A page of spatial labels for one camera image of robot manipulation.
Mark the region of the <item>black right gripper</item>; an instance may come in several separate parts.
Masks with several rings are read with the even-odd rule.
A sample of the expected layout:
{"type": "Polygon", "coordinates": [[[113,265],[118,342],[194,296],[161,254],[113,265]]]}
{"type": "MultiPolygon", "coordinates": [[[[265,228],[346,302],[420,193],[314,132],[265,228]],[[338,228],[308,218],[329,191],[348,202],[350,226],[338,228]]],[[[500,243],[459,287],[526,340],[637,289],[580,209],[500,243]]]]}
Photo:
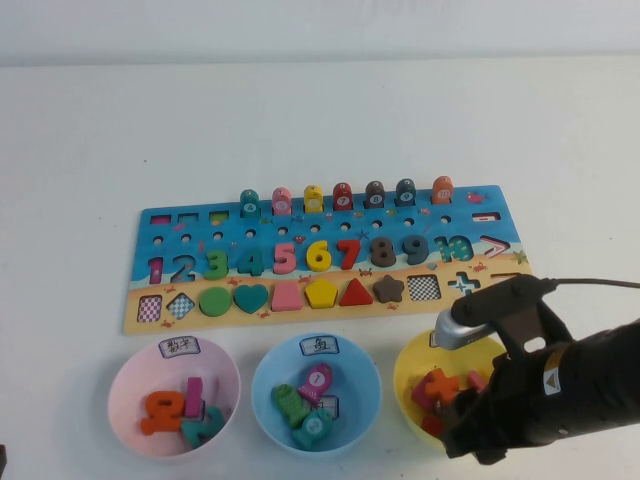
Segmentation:
{"type": "Polygon", "coordinates": [[[522,359],[503,354],[492,361],[488,387],[460,391],[445,408],[442,443],[451,459],[472,455],[489,466],[503,460],[506,451],[549,443],[542,413],[542,377],[549,352],[538,350],[522,359]],[[469,431],[469,436],[453,435],[469,431]]]}

